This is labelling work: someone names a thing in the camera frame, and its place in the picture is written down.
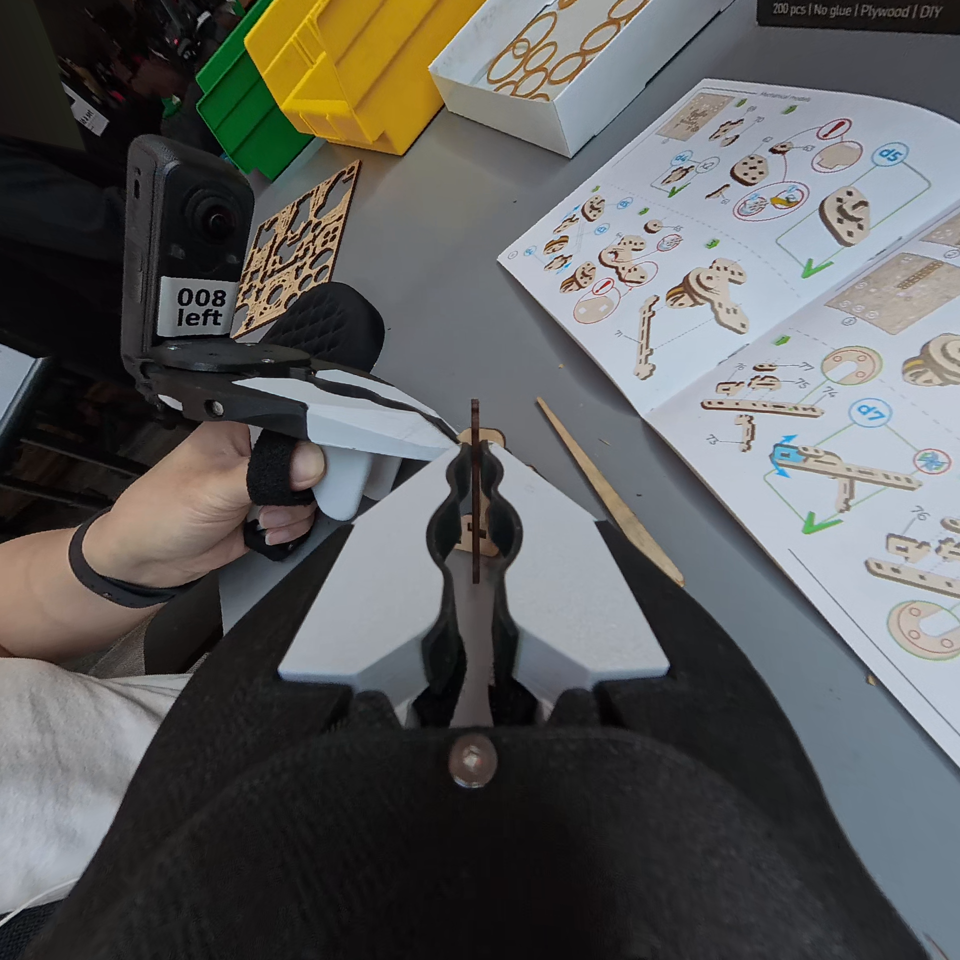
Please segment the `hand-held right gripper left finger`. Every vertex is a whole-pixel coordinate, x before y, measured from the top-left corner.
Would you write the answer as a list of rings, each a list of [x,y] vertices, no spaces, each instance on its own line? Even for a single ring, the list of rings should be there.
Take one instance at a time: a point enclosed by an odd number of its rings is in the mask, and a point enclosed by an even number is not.
[[[471,475],[461,444],[353,522],[279,664],[283,680],[379,691],[394,707],[412,702],[424,725],[450,723],[466,653],[446,561]]]

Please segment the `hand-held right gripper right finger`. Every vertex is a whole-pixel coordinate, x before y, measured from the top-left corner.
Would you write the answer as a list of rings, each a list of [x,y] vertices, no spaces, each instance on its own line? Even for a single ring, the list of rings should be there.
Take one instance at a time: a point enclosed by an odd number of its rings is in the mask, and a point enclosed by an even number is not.
[[[659,678],[669,661],[594,518],[502,446],[482,444],[494,578],[495,725],[531,723],[567,690]]]

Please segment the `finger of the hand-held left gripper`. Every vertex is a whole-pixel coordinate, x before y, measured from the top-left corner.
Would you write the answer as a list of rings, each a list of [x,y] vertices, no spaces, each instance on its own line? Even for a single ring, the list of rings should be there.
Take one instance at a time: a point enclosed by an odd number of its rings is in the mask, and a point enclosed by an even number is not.
[[[431,461],[457,436],[391,386],[355,375],[253,376],[231,387],[231,418],[323,447]]]
[[[435,411],[398,388],[341,369],[316,371],[319,396],[307,409],[315,443],[455,443]]]

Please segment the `wooden part with wheel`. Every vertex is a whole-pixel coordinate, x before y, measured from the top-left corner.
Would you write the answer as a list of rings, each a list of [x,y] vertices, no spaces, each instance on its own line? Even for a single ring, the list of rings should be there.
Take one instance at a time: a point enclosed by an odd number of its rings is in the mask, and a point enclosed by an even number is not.
[[[490,523],[493,522],[496,532],[506,536],[503,548],[506,564],[514,564],[516,570],[522,571],[533,563],[528,555],[538,558],[538,551],[546,550],[543,544],[546,543],[549,508],[557,491],[528,464],[506,450],[502,439],[496,430],[479,430],[481,447],[491,457],[486,462],[486,483],[491,493],[487,495],[482,491],[479,494],[479,523],[485,532],[479,537],[479,556],[488,556],[490,549],[498,555],[498,546],[490,532]]]

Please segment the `person's left hand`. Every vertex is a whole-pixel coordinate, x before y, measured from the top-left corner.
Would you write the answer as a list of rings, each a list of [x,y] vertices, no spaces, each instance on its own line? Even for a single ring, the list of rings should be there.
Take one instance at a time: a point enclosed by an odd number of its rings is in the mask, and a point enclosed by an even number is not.
[[[200,424],[89,527],[82,553],[90,568],[160,589],[244,556],[251,451],[246,424]]]

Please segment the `tapered wooden stick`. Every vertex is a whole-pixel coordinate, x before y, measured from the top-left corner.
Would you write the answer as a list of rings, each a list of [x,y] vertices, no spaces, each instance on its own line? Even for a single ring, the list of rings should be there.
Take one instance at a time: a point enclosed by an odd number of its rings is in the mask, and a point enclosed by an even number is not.
[[[674,583],[681,588],[685,587],[685,577],[677,565],[666,555],[664,549],[657,544],[654,537],[632,512],[623,498],[620,497],[594,461],[573,438],[570,431],[561,423],[558,416],[549,408],[545,400],[537,396],[535,403],[546,416],[550,426],[552,426],[559,440],[566,447],[584,479],[588,485],[591,486],[594,494],[600,499],[607,513],[627,540]]]

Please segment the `laser-cut plywood offcut sheet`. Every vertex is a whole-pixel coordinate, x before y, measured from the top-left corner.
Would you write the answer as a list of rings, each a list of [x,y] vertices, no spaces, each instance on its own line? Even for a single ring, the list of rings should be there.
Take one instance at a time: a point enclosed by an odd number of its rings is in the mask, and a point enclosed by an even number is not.
[[[356,160],[289,203],[254,231],[241,276],[232,337],[282,316],[329,282],[361,168]]]

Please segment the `black wristband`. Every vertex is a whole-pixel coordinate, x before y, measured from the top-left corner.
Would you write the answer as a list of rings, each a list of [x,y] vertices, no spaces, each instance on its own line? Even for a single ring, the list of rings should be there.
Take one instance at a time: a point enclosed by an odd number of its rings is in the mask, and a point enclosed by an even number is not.
[[[90,593],[126,609],[147,609],[168,603],[202,582],[203,578],[199,578],[181,585],[151,587],[106,577],[94,571],[83,553],[84,538],[90,526],[111,510],[111,507],[100,510],[78,526],[68,546],[69,568],[77,581]]]

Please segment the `green plastic bin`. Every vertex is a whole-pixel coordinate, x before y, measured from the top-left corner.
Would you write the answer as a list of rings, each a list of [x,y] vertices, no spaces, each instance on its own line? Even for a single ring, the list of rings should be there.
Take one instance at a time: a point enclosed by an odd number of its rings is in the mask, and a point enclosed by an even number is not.
[[[238,168],[274,180],[313,135],[296,130],[282,113],[245,48],[247,33],[269,6],[270,1],[254,3],[198,71],[197,111]]]

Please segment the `yellow plastic bin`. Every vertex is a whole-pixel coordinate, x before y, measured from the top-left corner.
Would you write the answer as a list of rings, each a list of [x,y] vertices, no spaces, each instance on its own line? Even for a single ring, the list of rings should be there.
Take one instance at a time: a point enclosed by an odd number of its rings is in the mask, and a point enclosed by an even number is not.
[[[304,134],[403,155],[443,107],[429,65],[481,1],[275,1],[246,51]]]

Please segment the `white cardboard box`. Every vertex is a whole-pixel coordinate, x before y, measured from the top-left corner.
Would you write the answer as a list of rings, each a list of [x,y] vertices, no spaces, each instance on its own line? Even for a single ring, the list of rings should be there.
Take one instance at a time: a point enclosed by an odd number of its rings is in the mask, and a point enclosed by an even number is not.
[[[473,80],[497,51],[551,2],[486,2],[429,69],[451,113],[571,158],[729,6],[728,1],[647,2],[648,6],[548,102],[481,89]]]

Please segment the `person's white shirt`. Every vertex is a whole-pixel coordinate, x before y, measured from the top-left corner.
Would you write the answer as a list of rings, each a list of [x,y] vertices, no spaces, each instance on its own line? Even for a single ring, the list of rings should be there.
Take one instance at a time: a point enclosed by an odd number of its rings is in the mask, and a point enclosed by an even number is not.
[[[93,678],[1,661],[1,908],[66,893],[190,674]]]

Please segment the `open assembly instruction booklet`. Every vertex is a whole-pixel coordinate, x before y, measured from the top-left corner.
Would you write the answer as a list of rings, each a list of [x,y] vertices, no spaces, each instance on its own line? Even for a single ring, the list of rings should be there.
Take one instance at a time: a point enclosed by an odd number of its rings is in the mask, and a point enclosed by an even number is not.
[[[955,762],[958,150],[708,79],[498,258]]]

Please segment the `black printed box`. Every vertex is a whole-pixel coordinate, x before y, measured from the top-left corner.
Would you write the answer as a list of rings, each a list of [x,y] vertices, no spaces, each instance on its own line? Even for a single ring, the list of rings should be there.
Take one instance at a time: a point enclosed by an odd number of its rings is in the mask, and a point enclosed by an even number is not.
[[[959,34],[958,1],[757,1],[761,26]]]

